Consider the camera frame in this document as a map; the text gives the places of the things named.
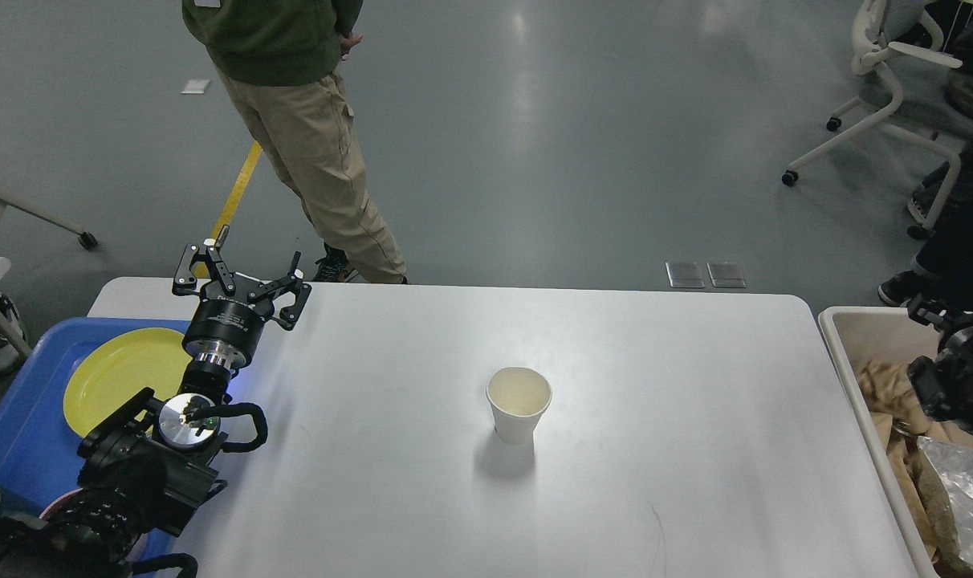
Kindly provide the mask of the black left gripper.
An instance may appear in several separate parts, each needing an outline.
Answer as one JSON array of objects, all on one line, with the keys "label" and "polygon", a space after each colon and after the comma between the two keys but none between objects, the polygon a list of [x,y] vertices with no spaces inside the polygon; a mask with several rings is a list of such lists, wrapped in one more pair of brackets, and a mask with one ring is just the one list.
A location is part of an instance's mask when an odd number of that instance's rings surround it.
[{"label": "black left gripper", "polygon": [[181,342],[186,354],[238,371],[251,363],[267,322],[276,322],[285,332],[295,329],[311,287],[299,268],[302,253],[295,252],[287,274],[250,289],[250,303],[226,299],[237,292],[234,273],[220,253],[229,231],[229,226],[220,226],[214,238],[183,246],[171,293],[199,297]]}]

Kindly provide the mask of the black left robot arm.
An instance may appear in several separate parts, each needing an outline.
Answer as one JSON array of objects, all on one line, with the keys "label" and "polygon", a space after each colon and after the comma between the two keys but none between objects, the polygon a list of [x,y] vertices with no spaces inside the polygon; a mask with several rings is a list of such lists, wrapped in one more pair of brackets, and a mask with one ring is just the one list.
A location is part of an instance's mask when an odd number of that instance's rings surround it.
[{"label": "black left robot arm", "polygon": [[256,279],[222,258],[229,227],[189,244],[172,278],[175,296],[196,296],[181,346],[189,362],[176,392],[142,388],[79,444],[85,461],[78,490],[46,519],[0,519],[0,577],[132,577],[174,568],[194,577],[186,553],[132,560],[151,531],[177,537],[197,509],[226,489],[214,469],[219,454],[263,446],[262,406],[236,402],[230,382],[253,360],[267,323],[295,328],[311,286],[295,252],[287,273]]}]

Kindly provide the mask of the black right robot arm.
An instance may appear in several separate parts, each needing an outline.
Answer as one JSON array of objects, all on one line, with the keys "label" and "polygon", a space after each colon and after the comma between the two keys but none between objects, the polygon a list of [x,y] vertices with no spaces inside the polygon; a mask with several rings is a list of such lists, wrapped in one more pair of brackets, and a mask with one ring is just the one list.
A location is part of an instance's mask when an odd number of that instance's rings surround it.
[{"label": "black right robot arm", "polygon": [[939,333],[934,358],[917,357],[907,370],[922,411],[973,435],[973,311],[918,294],[907,315]]}]

